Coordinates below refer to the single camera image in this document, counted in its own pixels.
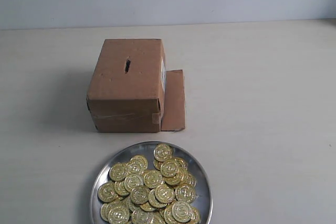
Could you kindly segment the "gold coin bottom left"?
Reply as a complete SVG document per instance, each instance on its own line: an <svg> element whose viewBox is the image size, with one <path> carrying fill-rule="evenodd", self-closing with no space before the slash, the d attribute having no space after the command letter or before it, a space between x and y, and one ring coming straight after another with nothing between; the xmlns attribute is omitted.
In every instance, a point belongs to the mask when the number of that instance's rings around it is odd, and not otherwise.
<svg viewBox="0 0 336 224"><path fill-rule="evenodd" d="M108 213L108 222L111 224L125 224L129 218L130 212L124 205L113 206Z"/></svg>

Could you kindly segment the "cardboard box with slot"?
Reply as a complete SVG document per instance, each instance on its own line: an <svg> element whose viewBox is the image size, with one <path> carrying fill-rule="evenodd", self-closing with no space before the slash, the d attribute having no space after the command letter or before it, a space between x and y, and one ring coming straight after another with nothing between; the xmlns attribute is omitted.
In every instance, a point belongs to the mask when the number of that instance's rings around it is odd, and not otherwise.
<svg viewBox="0 0 336 224"><path fill-rule="evenodd" d="M106 39L87 107L100 133L185 129L183 70L167 70L161 39Z"/></svg>

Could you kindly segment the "gold coin top of plate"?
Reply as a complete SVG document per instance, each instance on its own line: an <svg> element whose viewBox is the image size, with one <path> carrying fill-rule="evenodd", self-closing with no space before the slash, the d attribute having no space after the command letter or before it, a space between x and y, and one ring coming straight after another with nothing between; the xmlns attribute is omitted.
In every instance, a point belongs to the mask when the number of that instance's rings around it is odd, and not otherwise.
<svg viewBox="0 0 336 224"><path fill-rule="evenodd" d="M165 160L170 159L172 154L172 148L169 145L162 143L158 144L153 151L154 158L158 162L164 162Z"/></svg>

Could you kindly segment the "gold coin lower right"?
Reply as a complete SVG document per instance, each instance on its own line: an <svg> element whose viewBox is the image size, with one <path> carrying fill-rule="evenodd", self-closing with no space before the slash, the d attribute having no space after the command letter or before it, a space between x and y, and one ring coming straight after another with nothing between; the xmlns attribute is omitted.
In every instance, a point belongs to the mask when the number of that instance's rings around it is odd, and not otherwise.
<svg viewBox="0 0 336 224"><path fill-rule="evenodd" d="M176 221L186 223L191 220L193 209L188 202L177 201L172 206L172 215Z"/></svg>

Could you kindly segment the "gold coin upper left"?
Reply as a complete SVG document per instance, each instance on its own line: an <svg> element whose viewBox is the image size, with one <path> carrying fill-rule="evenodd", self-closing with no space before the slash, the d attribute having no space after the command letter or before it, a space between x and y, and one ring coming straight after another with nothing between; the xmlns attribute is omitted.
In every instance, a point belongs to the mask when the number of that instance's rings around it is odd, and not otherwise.
<svg viewBox="0 0 336 224"><path fill-rule="evenodd" d="M126 163L117 163L110 168L109 177L114 182L120 182L127 177L128 173L129 169Z"/></svg>

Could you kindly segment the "round silver metal plate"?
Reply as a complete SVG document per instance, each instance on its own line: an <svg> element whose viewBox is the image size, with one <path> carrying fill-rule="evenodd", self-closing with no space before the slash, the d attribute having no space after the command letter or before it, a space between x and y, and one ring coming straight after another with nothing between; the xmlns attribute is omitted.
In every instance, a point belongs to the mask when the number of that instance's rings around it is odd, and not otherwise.
<svg viewBox="0 0 336 224"><path fill-rule="evenodd" d="M98 198L98 189L103 183L109 180L108 173L112 165L117 162L125 162L132 156L140 154L144 155L149 161L148 167L153 168L153 151L158 144L160 144L160 141L137 143L112 154L93 183L89 203L90 223L106 223L100 217L102 201ZM210 223L213 211L213 196L206 172L198 160L188 151L171 143L169 146L172 148L174 156L181 157L187 161L188 170L196 178L196 200L192 203L192 206L199 210L201 223Z"/></svg>

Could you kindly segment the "gold coin far left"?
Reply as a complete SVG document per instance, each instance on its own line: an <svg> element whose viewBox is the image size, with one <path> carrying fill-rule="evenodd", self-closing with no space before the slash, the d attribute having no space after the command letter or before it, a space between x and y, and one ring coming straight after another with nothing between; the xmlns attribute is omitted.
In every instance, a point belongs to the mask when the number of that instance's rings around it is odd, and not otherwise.
<svg viewBox="0 0 336 224"><path fill-rule="evenodd" d="M118 197L114 189L114 182L106 182L98 189L98 198L105 203L114 201Z"/></svg>

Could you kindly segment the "gold coin upper centre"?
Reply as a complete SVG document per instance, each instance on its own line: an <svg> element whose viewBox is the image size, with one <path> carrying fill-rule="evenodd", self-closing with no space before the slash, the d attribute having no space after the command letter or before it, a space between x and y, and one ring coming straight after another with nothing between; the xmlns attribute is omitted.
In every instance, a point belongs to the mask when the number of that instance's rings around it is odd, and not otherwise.
<svg viewBox="0 0 336 224"><path fill-rule="evenodd" d="M179 171L179 163L174 159L168 159L161 165L161 174L166 178L174 177Z"/></svg>

